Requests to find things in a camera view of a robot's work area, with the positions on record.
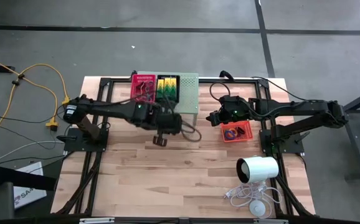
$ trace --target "wooden tabletop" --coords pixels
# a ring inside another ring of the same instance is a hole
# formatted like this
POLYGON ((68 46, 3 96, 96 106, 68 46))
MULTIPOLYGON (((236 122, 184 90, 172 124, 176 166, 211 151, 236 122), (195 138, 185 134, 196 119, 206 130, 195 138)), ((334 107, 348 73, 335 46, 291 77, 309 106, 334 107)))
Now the wooden tabletop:
MULTIPOLYGON (((100 78, 85 77, 81 94, 97 98, 100 78)), ((282 78, 273 78, 271 81, 286 88, 282 78)), ((110 135, 100 166, 93 216, 254 217, 248 207, 232 207, 229 199, 223 196, 229 189, 240 184, 235 171, 238 158, 264 156, 258 136, 261 125, 256 121, 250 122, 253 132, 253 139, 250 141, 224 143, 220 126, 212 127, 210 122, 205 120, 211 111, 220 107, 210 96, 209 85, 200 84, 199 88, 196 128, 202 133, 201 142, 186 141, 178 134, 168 137, 166 147, 159 147, 152 143, 155 131, 145 131, 116 118, 108 120, 111 124, 110 135)), ((256 97, 253 85, 228 86, 232 95, 245 99, 256 97)), ((270 93, 274 100, 289 101, 287 93, 271 84, 270 93)), ((227 91, 218 85, 214 87, 214 94, 220 97, 227 94, 227 91)), ((112 101, 129 97, 129 83, 115 84, 112 101)), ((279 117, 276 121, 277 124, 289 124, 293 122, 293 117, 279 117)), ((64 160, 52 212, 62 208, 78 187, 84 157, 84 152, 75 152, 64 160)), ((305 208, 314 213, 308 179, 301 159, 293 154, 284 154, 283 157, 289 187, 305 208)), ((83 208, 86 207, 87 198, 88 189, 83 208)), ((236 200, 236 203, 242 203, 242 200, 236 200)))

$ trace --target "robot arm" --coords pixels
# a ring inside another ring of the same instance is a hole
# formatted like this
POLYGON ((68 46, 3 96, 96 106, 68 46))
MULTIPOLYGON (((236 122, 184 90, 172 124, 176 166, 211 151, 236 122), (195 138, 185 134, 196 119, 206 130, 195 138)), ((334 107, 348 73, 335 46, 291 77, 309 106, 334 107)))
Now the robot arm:
POLYGON ((212 126, 221 123, 244 120, 266 121, 277 116, 310 116, 287 126, 276 125, 271 128, 272 141, 288 138, 293 134, 325 126, 340 128, 347 122, 343 107, 336 101, 305 100, 299 103, 279 103, 275 100, 225 95, 219 98, 221 107, 206 118, 212 126))
POLYGON ((121 118, 136 127, 157 130, 160 135, 154 137, 154 143, 160 146, 166 145, 166 139, 162 138, 162 134, 178 134, 182 126, 179 113, 163 112, 161 105, 158 104, 134 100, 127 103, 107 103, 94 101, 82 95, 69 101, 63 119, 70 124, 76 124, 94 141, 98 141, 101 137, 101 129, 90 122, 87 118, 88 114, 121 118))

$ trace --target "gray concrete floor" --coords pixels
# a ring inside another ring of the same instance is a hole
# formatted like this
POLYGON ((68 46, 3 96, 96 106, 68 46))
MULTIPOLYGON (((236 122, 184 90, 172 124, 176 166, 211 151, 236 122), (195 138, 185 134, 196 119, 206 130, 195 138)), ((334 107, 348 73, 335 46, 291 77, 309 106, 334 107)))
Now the gray concrete floor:
MULTIPOLYGON (((360 30, 358 0, 261 0, 261 4, 268 29, 360 30)), ((259 28, 253 0, 0 0, 0 24, 259 28)), ((360 36, 269 35, 268 43, 276 77, 285 78, 288 89, 296 95, 338 100, 341 104, 360 95, 360 36)), ((34 63, 49 63, 62 72, 70 96, 79 94, 85 75, 129 75, 132 70, 198 72, 201 76, 217 76, 227 70, 235 77, 267 77, 260 34, 0 30, 0 62, 17 70, 34 63)), ((60 80, 53 71, 36 68, 27 75, 63 98, 60 80)), ((0 115, 13 79, 14 75, 0 74, 0 115)), ((51 116, 52 105, 51 95, 23 83, 8 117, 42 120, 51 116)), ((37 141, 52 138, 44 124, 4 121, 2 125, 37 141)), ((59 134, 65 128, 61 122, 59 134)), ((0 129, 0 155, 27 143, 0 129)), ((359 169, 344 128, 316 129, 303 144, 317 214, 360 221, 360 182, 348 184, 343 179, 345 174, 359 169)), ((61 153, 62 145, 49 151, 35 146, 7 159, 61 153)), ((6 165, 14 168, 28 163, 6 165)), ((56 176, 59 166, 45 172, 56 176)), ((21 209, 19 215, 31 210, 47 213, 48 206, 46 199, 33 205, 33 210, 21 209)))

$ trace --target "red basket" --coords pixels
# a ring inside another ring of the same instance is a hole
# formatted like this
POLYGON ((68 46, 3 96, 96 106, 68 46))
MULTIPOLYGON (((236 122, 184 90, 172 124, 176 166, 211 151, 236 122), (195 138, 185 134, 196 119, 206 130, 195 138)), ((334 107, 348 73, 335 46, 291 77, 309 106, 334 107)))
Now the red basket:
POLYGON ((224 142, 238 142, 238 141, 248 141, 253 139, 252 135, 252 128, 250 127, 249 121, 239 121, 236 123, 228 123, 228 124, 221 124, 222 128, 222 136, 224 142), (233 131, 237 128, 242 128, 245 131, 245 134, 238 134, 236 135, 235 139, 227 139, 225 137, 225 131, 233 131))
POLYGON ((136 101, 155 102, 156 76, 155 75, 132 75, 130 98, 137 97, 136 101))

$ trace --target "black cable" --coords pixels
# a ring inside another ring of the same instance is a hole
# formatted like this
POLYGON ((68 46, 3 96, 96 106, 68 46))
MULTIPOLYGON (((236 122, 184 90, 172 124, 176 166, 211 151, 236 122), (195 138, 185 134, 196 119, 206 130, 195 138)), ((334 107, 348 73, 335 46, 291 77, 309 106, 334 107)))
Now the black cable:
POLYGON ((63 112, 65 112, 64 105, 60 105, 60 106, 57 108, 57 111, 55 112, 55 113, 57 114, 57 117, 60 118, 62 121, 63 121, 64 119, 61 118, 60 116, 58 116, 58 114, 61 114, 61 113, 63 113, 63 112), (62 108, 62 109, 64 109, 64 110, 63 110, 62 112, 59 112, 59 113, 58 113, 58 110, 59 110, 60 108, 62 108))
POLYGON ((303 164, 305 165, 305 170, 307 171, 307 166, 306 166, 306 161, 305 158, 303 158, 303 156, 300 153, 295 153, 298 157, 300 157, 300 159, 302 159, 303 164))
POLYGON ((54 163, 56 163, 56 162, 58 162, 58 161, 61 161, 62 159, 65 159, 65 158, 66 158, 66 157, 57 159, 57 160, 55 160, 54 162, 51 162, 51 163, 49 163, 49 164, 46 164, 46 165, 44 165, 44 166, 42 166, 42 167, 39 167, 39 168, 37 168, 37 169, 34 169, 34 170, 30 171, 28 174, 31 174, 31 173, 33 173, 33 172, 35 172, 35 171, 37 171, 37 170, 39 170, 39 169, 41 169, 41 168, 48 167, 49 165, 54 164, 54 163))
MULTIPOLYGON (((222 83, 222 82, 215 82, 215 83, 212 83, 211 86, 209 87, 209 93, 211 94, 211 97, 217 101, 220 101, 219 99, 217 99, 213 93, 212 93, 212 86, 214 86, 215 84, 221 84, 223 86, 225 86, 225 88, 227 89, 227 91, 229 92, 229 95, 230 95, 230 89, 229 87, 225 84, 225 83, 222 83)), ((287 105, 287 106, 279 106, 278 108, 274 108, 272 109, 271 111, 269 111, 268 113, 265 113, 265 114, 258 114, 254 109, 252 109, 250 107, 250 105, 248 103, 245 104, 245 106, 250 110, 251 113, 253 113, 255 116, 258 116, 258 117, 261 117, 261 118, 267 118, 269 117, 272 113, 280 110, 280 109, 284 109, 284 108, 296 108, 297 106, 300 106, 302 105, 303 103, 307 103, 309 101, 322 101, 322 100, 303 100, 302 102, 299 102, 299 103, 296 103, 294 105, 287 105)))
POLYGON ((65 131, 64 131, 64 136, 67 135, 67 131, 68 131, 68 129, 69 129, 71 126, 72 126, 72 124, 68 125, 68 127, 65 129, 65 131))
POLYGON ((112 106, 112 105, 117 105, 117 104, 121 104, 121 103, 126 103, 128 101, 131 101, 131 100, 134 100, 134 99, 137 99, 141 96, 144 96, 144 95, 147 95, 148 93, 154 93, 155 90, 151 90, 151 91, 147 91, 145 93, 142 93, 140 95, 137 95, 137 96, 134 96, 132 98, 129 98, 127 100, 122 100, 122 101, 118 101, 118 102, 113 102, 113 103, 107 103, 107 104, 104 104, 104 105, 95 105, 95 106, 112 106))
POLYGON ((26 136, 23 136, 23 135, 15 132, 15 131, 12 131, 12 130, 10 130, 10 129, 8 129, 8 128, 2 127, 2 126, 0 126, 0 128, 3 128, 3 129, 5 129, 5 130, 7 130, 7 131, 9 131, 9 132, 11 132, 11 133, 14 133, 14 134, 16 134, 16 135, 18 135, 18 136, 21 136, 21 137, 23 137, 23 138, 26 138, 26 139, 28 139, 28 140, 30 140, 30 141, 32 141, 32 142, 40 145, 40 146, 43 147, 44 149, 50 150, 50 149, 53 149, 53 148, 55 147, 55 144, 54 144, 54 147, 52 147, 52 148, 45 147, 45 146, 41 145, 40 143, 38 143, 37 141, 35 141, 35 140, 33 140, 33 139, 30 139, 30 138, 28 138, 28 137, 26 137, 26 136))
POLYGON ((286 90, 286 89, 284 89, 284 88, 282 88, 282 87, 278 86, 277 84, 275 84, 274 82, 270 81, 270 80, 269 80, 269 79, 267 79, 267 78, 264 78, 264 77, 251 77, 251 78, 261 78, 261 79, 266 80, 266 81, 270 82, 271 84, 273 84, 273 85, 275 85, 275 86, 279 87, 281 90, 283 90, 283 91, 287 92, 289 95, 291 95, 291 96, 293 96, 293 97, 295 97, 295 98, 297 98, 297 99, 299 99, 299 100, 306 100, 306 99, 300 98, 299 96, 294 95, 293 93, 290 93, 288 90, 286 90))
MULTIPOLYGON (((166 100, 166 103, 168 104, 168 106, 169 106, 169 108, 170 108, 170 110, 172 111, 172 114, 173 114, 173 116, 174 116, 174 108, 172 107, 172 104, 170 103, 169 98, 168 98, 163 92, 162 92, 162 94, 163 94, 163 97, 164 97, 164 99, 166 100)), ((183 138, 184 138, 185 140, 190 141, 190 142, 199 142, 199 141, 202 139, 202 133, 201 133, 198 129, 196 129, 195 127, 193 127, 191 124, 189 124, 189 123, 187 123, 187 122, 185 122, 185 121, 182 121, 182 125, 185 125, 186 127, 192 129, 192 131, 188 131, 188 130, 184 130, 183 128, 181 128, 180 132, 181 132, 181 134, 182 134, 182 136, 183 136, 183 138), (195 133, 195 132, 197 132, 198 135, 199 135, 198 139, 191 139, 191 138, 189 138, 188 136, 185 135, 185 133, 190 133, 190 134, 192 134, 192 133, 195 133)))
POLYGON ((17 160, 23 160, 23 159, 40 159, 40 160, 48 160, 48 159, 55 159, 58 157, 64 157, 64 155, 62 156, 53 156, 53 157, 48 157, 48 158, 39 158, 39 157, 22 157, 22 158, 17 158, 17 159, 10 159, 7 161, 2 161, 0 162, 0 164, 6 163, 6 162, 12 162, 12 161, 17 161, 17 160))
POLYGON ((184 133, 190 133, 190 132, 184 131, 183 128, 182 128, 181 129, 181 134, 182 134, 184 139, 186 139, 187 141, 190 141, 190 142, 199 142, 202 139, 202 133, 198 129, 193 127, 191 124, 189 124, 189 123, 187 123, 185 121, 182 121, 182 125, 185 125, 186 127, 191 128, 193 130, 192 133, 197 132, 198 136, 199 136, 198 139, 191 139, 191 138, 189 138, 188 136, 186 136, 184 134, 184 133))
POLYGON ((221 85, 223 85, 223 86, 227 89, 227 91, 229 92, 229 96, 231 95, 230 88, 229 88, 226 84, 224 84, 224 83, 222 83, 222 82, 214 82, 214 83, 212 83, 212 84, 210 85, 210 87, 209 87, 209 93, 211 94, 211 97, 212 97, 213 99, 215 99, 215 100, 217 100, 217 101, 220 101, 220 100, 219 100, 218 98, 216 98, 216 97, 213 95, 213 93, 212 93, 212 87, 213 87, 215 84, 221 84, 221 85))
POLYGON ((51 131, 51 129, 50 129, 50 135, 51 135, 51 138, 52 138, 53 141, 54 141, 54 145, 53 145, 51 148, 49 148, 49 149, 53 149, 53 148, 55 148, 55 146, 57 145, 57 141, 55 140, 55 137, 54 137, 53 132, 51 131))
POLYGON ((53 118, 54 116, 51 116, 43 121, 26 121, 26 120, 23 120, 23 119, 16 119, 16 118, 3 118, 2 116, 0 116, 1 119, 7 119, 7 120, 11 120, 11 121, 20 121, 20 122, 25 122, 25 123, 31 123, 31 124, 40 124, 40 123, 43 123, 43 122, 46 122, 48 120, 50 120, 51 118, 53 118))
POLYGON ((105 128, 106 130, 108 130, 111 127, 111 123, 109 122, 101 122, 100 124, 98 124, 97 126, 101 125, 101 124, 108 124, 109 127, 105 128))

